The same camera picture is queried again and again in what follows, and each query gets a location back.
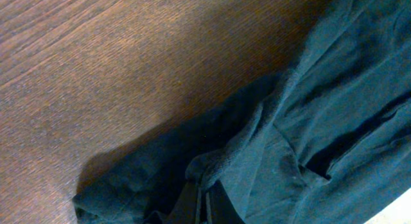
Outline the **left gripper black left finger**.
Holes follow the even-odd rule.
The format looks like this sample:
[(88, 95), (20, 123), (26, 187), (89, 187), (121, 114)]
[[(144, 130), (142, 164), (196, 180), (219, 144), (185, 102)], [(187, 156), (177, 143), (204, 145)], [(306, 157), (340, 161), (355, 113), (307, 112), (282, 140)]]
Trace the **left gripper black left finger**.
[(197, 184), (187, 182), (165, 224), (199, 224), (202, 192)]

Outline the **black t-shirt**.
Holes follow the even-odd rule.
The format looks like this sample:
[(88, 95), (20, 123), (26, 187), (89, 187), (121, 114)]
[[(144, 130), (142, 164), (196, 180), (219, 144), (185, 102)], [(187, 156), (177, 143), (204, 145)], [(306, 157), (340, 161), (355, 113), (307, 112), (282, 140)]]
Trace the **black t-shirt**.
[(333, 0), (298, 61), (121, 159), (79, 223), (165, 223), (221, 181), (245, 223), (364, 223), (410, 188), (410, 0)]

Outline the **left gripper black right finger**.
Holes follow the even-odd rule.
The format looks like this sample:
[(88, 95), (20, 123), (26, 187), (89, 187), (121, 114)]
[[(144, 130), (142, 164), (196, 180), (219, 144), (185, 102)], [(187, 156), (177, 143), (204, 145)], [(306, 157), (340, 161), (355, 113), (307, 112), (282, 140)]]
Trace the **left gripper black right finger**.
[(215, 184), (205, 194), (207, 224), (245, 224), (236, 212), (221, 181)]

